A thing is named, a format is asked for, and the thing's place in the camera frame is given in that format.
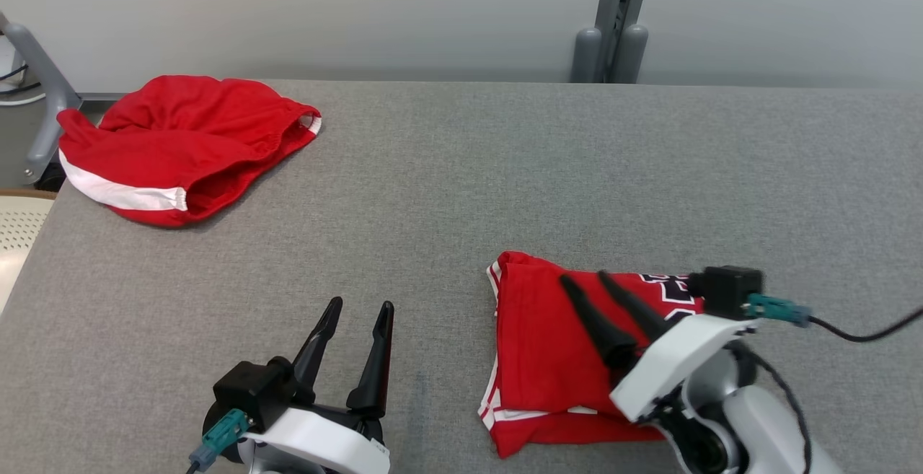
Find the teal connector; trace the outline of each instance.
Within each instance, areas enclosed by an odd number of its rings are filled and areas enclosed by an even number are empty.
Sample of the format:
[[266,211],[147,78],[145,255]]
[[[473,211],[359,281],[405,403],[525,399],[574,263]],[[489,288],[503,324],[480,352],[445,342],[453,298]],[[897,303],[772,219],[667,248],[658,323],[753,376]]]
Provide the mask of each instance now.
[[221,451],[237,443],[247,429],[250,429],[250,418],[240,409],[231,409],[220,421],[202,436],[202,444],[191,455],[189,462],[192,464],[189,472],[205,472],[217,460]]
[[763,294],[749,294],[747,296],[747,315],[749,317],[763,317],[764,319],[787,320],[795,326],[807,328],[810,324],[810,307],[804,307],[778,297],[764,296]]

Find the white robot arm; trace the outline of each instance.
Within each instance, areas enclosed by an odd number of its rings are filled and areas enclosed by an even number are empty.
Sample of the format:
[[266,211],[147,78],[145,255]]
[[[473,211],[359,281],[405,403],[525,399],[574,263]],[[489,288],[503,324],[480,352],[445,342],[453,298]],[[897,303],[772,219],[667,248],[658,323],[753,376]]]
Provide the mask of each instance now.
[[610,297],[650,339],[640,356],[632,336],[604,319],[573,280],[561,277],[574,310],[614,373],[610,399],[630,421],[659,428],[686,474],[840,474],[817,442],[804,447],[804,430],[789,411],[770,392],[752,385],[757,366],[778,376],[739,341],[755,332],[761,320],[746,317],[741,303],[723,301],[761,293],[761,274],[721,269],[709,277],[719,287],[712,288],[718,294],[711,302],[706,297],[705,312],[731,317],[703,313],[669,322],[600,272]]
[[392,303],[381,307],[372,350],[346,408],[314,404],[314,380],[342,308],[342,299],[330,300],[291,363],[281,356],[265,366],[240,362],[215,383],[216,401],[188,474],[207,470],[217,455],[243,463],[249,474],[388,474],[379,419],[388,399]]

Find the red clothing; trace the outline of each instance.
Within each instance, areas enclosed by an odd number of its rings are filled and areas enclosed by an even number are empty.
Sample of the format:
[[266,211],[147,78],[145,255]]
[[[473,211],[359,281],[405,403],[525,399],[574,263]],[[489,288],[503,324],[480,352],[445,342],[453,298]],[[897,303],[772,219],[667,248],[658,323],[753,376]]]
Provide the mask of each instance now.
[[258,82],[160,76],[99,128],[60,112],[61,164],[83,194],[125,218],[178,227],[208,218],[313,141],[320,112]]
[[[655,428],[631,424],[609,400],[609,370],[558,283],[563,273],[640,347],[648,345],[596,273],[568,271],[524,253],[501,254],[487,270],[497,296],[497,359],[479,409],[500,457],[516,453],[527,442],[662,439]],[[685,276],[615,273],[612,277],[665,319],[675,312],[702,310],[702,300],[685,293]]]

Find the white wall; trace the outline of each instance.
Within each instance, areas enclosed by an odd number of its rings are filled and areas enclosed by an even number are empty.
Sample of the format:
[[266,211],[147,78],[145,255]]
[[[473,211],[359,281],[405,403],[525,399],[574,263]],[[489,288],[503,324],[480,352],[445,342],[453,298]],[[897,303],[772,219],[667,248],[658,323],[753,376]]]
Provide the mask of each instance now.
[[564,82],[599,0],[0,0],[78,93],[161,74]]
[[923,87],[923,0],[644,0],[640,82]]

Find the gray chair leg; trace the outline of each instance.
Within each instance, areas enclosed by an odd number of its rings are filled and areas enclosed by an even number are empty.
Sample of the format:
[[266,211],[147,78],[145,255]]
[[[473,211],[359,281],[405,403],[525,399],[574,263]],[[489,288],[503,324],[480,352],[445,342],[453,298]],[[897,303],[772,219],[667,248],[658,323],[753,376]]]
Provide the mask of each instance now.
[[647,28],[640,25],[632,25],[626,28],[619,39],[616,60],[612,64],[609,82],[637,83],[637,74],[640,73],[640,62],[644,59],[644,48],[646,46]]
[[45,92],[45,118],[32,148],[26,154],[22,171],[23,184],[32,185],[42,177],[57,151],[57,139],[61,136],[61,127],[57,123],[58,112],[67,108],[78,108],[80,98],[48,57],[39,41],[32,36],[29,28],[19,23],[10,23],[0,14],[0,30],[3,30],[17,52],[22,54],[29,64],[29,69],[39,77]]
[[574,44],[574,61],[570,67],[570,82],[596,82],[596,69],[600,64],[603,33],[599,28],[584,28],[577,33]]

